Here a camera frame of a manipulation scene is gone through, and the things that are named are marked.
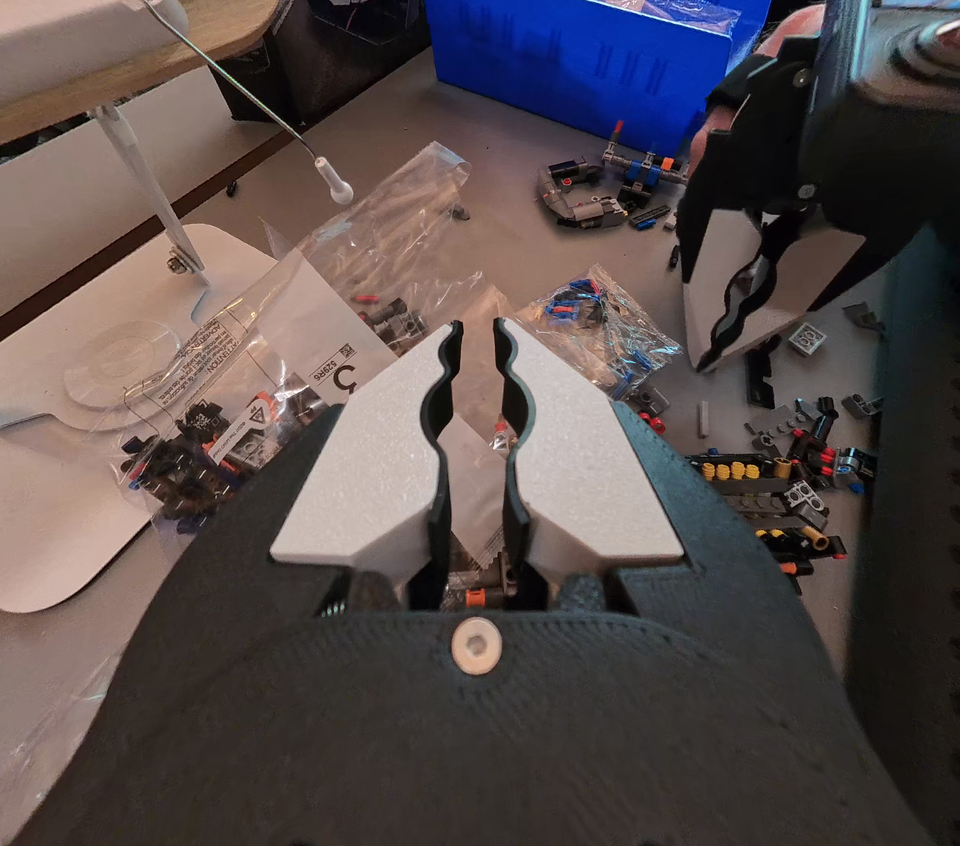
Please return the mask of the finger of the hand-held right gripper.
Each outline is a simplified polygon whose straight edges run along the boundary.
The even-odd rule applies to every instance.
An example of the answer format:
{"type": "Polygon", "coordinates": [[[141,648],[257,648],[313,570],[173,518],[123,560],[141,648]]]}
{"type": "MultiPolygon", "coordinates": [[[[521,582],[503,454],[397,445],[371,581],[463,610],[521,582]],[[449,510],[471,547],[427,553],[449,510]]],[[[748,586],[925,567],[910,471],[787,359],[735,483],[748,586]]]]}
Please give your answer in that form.
{"type": "Polygon", "coordinates": [[[866,240],[840,228],[816,228],[789,244],[778,259],[767,259],[759,286],[739,302],[730,325],[712,341],[707,371],[800,321],[866,240]]]}
{"type": "Polygon", "coordinates": [[[682,268],[682,307],[686,350],[696,372],[709,372],[702,361],[716,335],[734,323],[744,292],[738,276],[757,258],[762,243],[760,227],[745,211],[716,209],[710,215],[700,252],[690,273],[682,268]]]}

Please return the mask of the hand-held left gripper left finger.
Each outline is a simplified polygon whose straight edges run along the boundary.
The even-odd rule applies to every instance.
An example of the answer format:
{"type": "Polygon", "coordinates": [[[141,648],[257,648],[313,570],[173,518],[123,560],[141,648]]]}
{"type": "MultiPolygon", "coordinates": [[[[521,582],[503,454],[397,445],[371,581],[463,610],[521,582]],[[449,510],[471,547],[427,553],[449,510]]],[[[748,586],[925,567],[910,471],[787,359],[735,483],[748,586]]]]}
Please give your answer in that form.
{"type": "Polygon", "coordinates": [[[353,394],[276,535],[280,563],[346,567],[438,608],[450,570],[449,460],[463,324],[444,324],[353,394]]]}

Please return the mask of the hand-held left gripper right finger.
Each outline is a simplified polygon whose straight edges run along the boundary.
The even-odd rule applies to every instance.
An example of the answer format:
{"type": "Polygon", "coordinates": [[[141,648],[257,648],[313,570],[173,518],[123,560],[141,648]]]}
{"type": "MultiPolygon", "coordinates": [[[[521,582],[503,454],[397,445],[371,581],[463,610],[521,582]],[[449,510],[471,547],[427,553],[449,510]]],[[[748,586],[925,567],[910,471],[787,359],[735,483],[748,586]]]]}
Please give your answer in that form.
{"type": "Polygon", "coordinates": [[[516,581],[506,608],[548,608],[567,581],[600,602],[624,576],[672,576],[683,544],[614,404],[506,318],[493,324],[501,412],[517,435],[502,530],[516,581]]]}

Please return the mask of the black lego panel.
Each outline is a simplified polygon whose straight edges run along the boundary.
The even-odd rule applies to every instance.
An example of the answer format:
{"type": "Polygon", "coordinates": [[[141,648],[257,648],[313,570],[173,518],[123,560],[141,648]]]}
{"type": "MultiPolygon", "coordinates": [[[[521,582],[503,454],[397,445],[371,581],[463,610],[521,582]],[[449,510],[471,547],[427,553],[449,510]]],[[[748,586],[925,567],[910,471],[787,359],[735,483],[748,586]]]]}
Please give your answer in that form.
{"type": "Polygon", "coordinates": [[[747,378],[747,402],[751,407],[773,410],[777,406],[772,385],[773,353],[781,346],[783,337],[774,334],[744,356],[747,378]]]}

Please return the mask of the clear crimped plastic bag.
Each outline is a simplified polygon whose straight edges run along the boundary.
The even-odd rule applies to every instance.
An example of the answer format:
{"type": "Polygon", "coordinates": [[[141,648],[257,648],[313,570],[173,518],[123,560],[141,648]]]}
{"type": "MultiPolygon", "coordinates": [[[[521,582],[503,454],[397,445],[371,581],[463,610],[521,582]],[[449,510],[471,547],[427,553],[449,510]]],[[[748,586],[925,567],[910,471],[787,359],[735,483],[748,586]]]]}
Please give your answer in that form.
{"type": "Polygon", "coordinates": [[[396,356],[438,326],[512,312],[474,250],[479,227],[455,221],[472,165],[432,142],[296,248],[396,356]]]}

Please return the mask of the scattered loose lego pieces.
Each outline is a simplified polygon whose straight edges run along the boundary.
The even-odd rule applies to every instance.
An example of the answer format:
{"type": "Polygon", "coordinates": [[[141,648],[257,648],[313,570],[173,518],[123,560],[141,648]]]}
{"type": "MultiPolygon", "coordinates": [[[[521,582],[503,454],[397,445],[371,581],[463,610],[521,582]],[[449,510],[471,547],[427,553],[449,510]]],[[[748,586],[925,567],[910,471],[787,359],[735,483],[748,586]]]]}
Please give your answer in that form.
{"type": "MultiPolygon", "coordinates": [[[[737,277],[736,285],[743,289],[743,299],[760,285],[767,260],[777,260],[786,247],[800,237],[816,229],[832,227],[819,209],[752,220],[761,232],[761,243],[753,263],[737,277]]],[[[776,407],[773,410],[750,406],[744,359],[747,351],[728,357],[708,372],[696,372],[690,364],[683,308],[682,265],[687,267],[687,273],[692,271],[691,266],[698,257],[704,234],[681,237],[682,223],[675,217],[672,221],[675,224],[674,251],[670,254],[668,285],[679,298],[680,319],[684,328],[682,347],[689,366],[685,368],[683,377],[668,383],[667,393],[676,394],[672,398],[673,410],[681,411],[682,417],[691,419],[694,425],[692,432],[680,432],[675,422],[669,426],[667,437],[684,452],[701,452],[707,447],[725,448],[733,452],[741,449],[750,451],[759,446],[762,455],[768,456],[772,448],[786,450],[788,437],[799,428],[795,418],[798,410],[790,393],[774,386],[776,407]],[[709,402],[709,434],[706,437],[699,436],[697,420],[698,403],[702,400],[709,402]]],[[[814,322],[811,310],[778,335],[781,335],[782,341],[771,360],[774,354],[784,353],[789,378],[795,379],[810,371],[822,373],[829,366],[829,359],[839,356],[838,339],[827,336],[824,326],[814,322]]]]}

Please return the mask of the blue orange lego subassembly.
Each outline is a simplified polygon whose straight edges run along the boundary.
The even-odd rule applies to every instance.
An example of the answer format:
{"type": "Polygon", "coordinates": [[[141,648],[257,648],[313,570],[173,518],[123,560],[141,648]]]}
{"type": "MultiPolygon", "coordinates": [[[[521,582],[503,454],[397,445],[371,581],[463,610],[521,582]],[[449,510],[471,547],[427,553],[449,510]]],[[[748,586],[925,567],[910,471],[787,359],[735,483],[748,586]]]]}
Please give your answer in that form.
{"type": "Polygon", "coordinates": [[[621,154],[619,141],[623,126],[623,119],[616,121],[602,155],[605,168],[619,171],[620,195],[632,200],[645,199],[652,196],[661,184],[685,186],[689,182],[689,168],[676,158],[649,151],[639,157],[621,154]]]}

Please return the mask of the partly built lego car chassis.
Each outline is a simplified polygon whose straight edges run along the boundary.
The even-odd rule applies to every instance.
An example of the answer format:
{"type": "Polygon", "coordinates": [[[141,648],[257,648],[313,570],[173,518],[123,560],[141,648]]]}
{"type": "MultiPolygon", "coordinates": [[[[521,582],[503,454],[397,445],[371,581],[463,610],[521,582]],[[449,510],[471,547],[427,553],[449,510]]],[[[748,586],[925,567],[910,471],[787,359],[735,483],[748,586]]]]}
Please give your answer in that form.
{"type": "Polygon", "coordinates": [[[797,596],[818,562],[848,558],[845,541],[829,533],[830,508],[799,460],[712,451],[686,461],[750,525],[797,596]]]}

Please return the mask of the grey black lego subassembly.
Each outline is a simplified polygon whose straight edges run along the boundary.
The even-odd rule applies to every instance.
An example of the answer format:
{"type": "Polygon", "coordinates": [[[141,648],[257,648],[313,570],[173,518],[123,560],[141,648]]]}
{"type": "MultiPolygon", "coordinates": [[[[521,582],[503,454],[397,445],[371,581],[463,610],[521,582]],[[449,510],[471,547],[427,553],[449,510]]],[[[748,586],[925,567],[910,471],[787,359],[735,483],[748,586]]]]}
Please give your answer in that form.
{"type": "Polygon", "coordinates": [[[559,226],[579,230],[625,225],[628,212],[616,197],[601,194],[602,169],[583,157],[547,165],[538,171],[535,194],[559,226]]]}

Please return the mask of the large clear lego parts bag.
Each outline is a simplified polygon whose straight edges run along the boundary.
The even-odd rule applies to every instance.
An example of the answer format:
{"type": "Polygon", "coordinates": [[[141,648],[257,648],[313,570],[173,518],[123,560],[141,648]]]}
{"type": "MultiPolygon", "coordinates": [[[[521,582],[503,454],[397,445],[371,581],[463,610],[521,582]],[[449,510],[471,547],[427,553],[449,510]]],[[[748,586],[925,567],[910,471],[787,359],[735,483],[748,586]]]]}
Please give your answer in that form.
{"type": "MultiPolygon", "coordinates": [[[[443,323],[433,329],[425,338],[443,323]]],[[[333,426],[351,397],[414,350],[395,355],[295,250],[205,325],[198,365],[163,389],[150,436],[123,444],[123,485],[150,504],[174,549],[254,513],[262,500],[279,534],[333,426]]],[[[505,457],[482,437],[494,431],[487,372],[452,380],[453,417],[439,434],[451,497],[449,571],[438,608],[490,603],[480,586],[502,544],[499,488],[505,457]]],[[[409,586],[396,586],[409,605],[409,586]]]]}

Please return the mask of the person's right hand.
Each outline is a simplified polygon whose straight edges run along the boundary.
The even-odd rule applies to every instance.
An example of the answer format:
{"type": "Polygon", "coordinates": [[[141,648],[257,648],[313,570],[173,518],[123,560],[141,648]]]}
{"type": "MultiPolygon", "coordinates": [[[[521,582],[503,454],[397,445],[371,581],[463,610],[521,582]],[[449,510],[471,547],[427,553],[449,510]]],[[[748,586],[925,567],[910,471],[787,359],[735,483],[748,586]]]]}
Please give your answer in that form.
{"type": "Polygon", "coordinates": [[[821,29],[824,12],[825,4],[820,3],[789,14],[774,27],[769,36],[762,39],[749,59],[743,60],[733,72],[714,87],[706,100],[705,120],[690,141],[688,163],[690,178],[700,165],[711,133],[727,131],[733,124],[746,98],[746,77],[763,64],[761,57],[777,57],[787,38],[817,35],[821,29]]]}

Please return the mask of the small clear bag blue pins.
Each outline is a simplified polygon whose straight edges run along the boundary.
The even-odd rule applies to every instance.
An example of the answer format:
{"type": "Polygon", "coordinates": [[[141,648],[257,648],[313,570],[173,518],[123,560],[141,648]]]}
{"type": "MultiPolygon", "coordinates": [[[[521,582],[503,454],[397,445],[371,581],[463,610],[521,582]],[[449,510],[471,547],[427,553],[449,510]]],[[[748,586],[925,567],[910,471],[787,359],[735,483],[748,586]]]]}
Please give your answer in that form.
{"type": "Polygon", "coordinates": [[[512,318],[615,402],[640,396],[654,373],[683,352],[597,263],[512,318]]]}

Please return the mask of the blue plastic bin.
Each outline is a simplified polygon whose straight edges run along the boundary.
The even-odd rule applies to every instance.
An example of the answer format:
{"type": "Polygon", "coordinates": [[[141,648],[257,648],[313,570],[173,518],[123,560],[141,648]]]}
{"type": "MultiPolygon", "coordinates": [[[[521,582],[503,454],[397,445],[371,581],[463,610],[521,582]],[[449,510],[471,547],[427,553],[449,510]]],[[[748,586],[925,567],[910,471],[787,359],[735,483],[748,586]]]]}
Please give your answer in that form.
{"type": "Polygon", "coordinates": [[[739,18],[731,34],[596,0],[424,0],[437,77],[671,156],[709,93],[753,49],[771,0],[704,0],[739,18]]]}

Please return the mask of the clear round plastic disc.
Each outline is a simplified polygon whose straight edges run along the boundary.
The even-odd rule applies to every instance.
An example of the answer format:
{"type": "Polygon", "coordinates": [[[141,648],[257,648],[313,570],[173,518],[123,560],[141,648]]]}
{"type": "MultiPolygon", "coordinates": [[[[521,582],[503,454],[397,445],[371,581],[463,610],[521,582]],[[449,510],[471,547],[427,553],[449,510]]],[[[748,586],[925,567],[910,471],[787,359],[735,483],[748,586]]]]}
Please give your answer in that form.
{"type": "Polygon", "coordinates": [[[183,348],[181,336],[156,320],[131,320],[94,335],[63,371],[67,401],[91,422],[91,429],[120,430],[149,418],[158,391],[183,348]]]}

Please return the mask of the dark perforated pad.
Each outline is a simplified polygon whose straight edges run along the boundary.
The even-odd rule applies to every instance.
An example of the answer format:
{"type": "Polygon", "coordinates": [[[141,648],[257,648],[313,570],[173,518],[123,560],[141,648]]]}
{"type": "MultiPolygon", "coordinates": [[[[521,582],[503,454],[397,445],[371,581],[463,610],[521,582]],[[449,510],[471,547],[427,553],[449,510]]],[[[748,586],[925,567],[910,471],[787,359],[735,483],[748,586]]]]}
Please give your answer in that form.
{"type": "Polygon", "coordinates": [[[958,248],[923,229],[891,273],[870,521],[846,687],[938,844],[959,840],[958,248]]]}

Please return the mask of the white wooden book stand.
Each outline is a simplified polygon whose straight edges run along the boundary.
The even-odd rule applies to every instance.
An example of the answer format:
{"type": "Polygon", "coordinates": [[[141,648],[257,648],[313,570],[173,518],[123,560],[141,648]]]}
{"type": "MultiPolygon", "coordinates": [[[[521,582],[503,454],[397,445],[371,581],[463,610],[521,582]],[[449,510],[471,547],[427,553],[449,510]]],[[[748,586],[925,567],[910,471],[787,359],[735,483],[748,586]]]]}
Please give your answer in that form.
{"type": "Polygon", "coordinates": [[[2,97],[32,111],[43,96],[91,111],[164,233],[117,261],[2,340],[2,431],[49,419],[33,439],[2,434],[2,612],[41,612],[86,587],[142,528],[139,500],[121,498],[107,464],[111,436],[159,415],[162,390],[199,358],[206,322],[274,265],[265,253],[208,225],[184,227],[138,138],[105,84],[69,100],[83,80],[124,64],[163,80],[159,54],[189,19],[178,0],[2,0],[2,97]],[[66,397],[64,371],[102,331],[155,320],[182,340],[157,391],[157,411],[120,429],[91,428],[66,397]]]}

